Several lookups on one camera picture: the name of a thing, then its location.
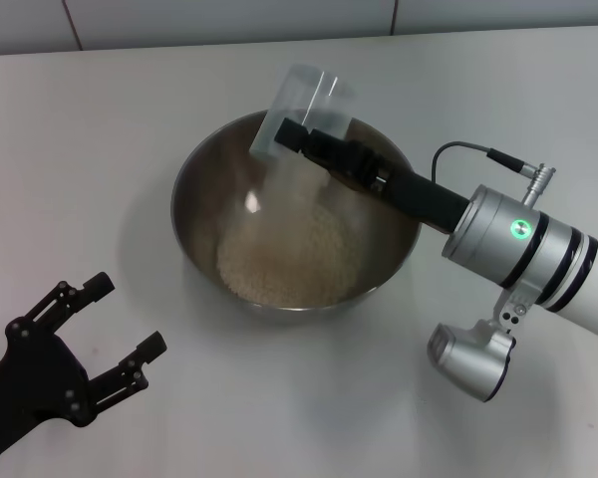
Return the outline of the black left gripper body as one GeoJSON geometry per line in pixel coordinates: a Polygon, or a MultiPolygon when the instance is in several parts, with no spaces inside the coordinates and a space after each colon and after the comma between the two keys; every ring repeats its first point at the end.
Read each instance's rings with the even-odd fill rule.
{"type": "Polygon", "coordinates": [[[85,427],[98,416],[86,371],[64,342],[31,321],[6,328],[0,360],[0,454],[55,418],[85,427]]]}

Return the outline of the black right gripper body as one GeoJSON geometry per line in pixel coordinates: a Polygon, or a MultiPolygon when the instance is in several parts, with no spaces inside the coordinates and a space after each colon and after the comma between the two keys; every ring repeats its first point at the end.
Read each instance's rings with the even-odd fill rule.
{"type": "Polygon", "coordinates": [[[450,235],[470,201],[407,168],[382,168],[372,192],[405,215],[450,235]]]}

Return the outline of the clear plastic cup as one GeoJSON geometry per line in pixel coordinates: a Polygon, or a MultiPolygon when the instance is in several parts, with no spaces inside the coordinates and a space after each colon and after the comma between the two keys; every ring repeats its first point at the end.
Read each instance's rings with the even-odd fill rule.
{"type": "MultiPolygon", "coordinates": [[[[340,76],[306,65],[293,65],[268,109],[249,152],[257,159],[271,161],[282,152],[274,135],[284,119],[314,128],[318,110],[333,110],[350,116],[353,88],[340,76]]],[[[343,138],[345,133],[328,133],[343,138]]]]}

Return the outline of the stainless steel mixing bowl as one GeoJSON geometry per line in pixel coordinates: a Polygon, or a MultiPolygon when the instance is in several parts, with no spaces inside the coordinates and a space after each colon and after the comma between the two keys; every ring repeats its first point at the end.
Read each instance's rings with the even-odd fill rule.
{"type": "Polygon", "coordinates": [[[229,291],[216,267],[224,226],[249,192],[261,185],[265,165],[248,148],[265,117],[251,113],[222,126],[189,155],[174,182],[170,216],[187,264],[212,288],[253,316],[279,324],[336,317],[366,300],[402,268],[415,249],[421,225],[395,209],[331,180],[318,205],[342,220],[359,246],[361,276],[344,300],[324,307],[273,307],[229,291]]]}

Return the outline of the white rice grains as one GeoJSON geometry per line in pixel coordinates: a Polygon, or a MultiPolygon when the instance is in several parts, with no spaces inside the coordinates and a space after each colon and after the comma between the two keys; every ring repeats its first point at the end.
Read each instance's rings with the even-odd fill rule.
{"type": "Polygon", "coordinates": [[[328,173],[291,151],[265,165],[262,185],[246,193],[222,233],[220,278],[259,305],[306,309],[344,300],[359,278],[361,253],[344,220],[318,201],[328,173]]]}

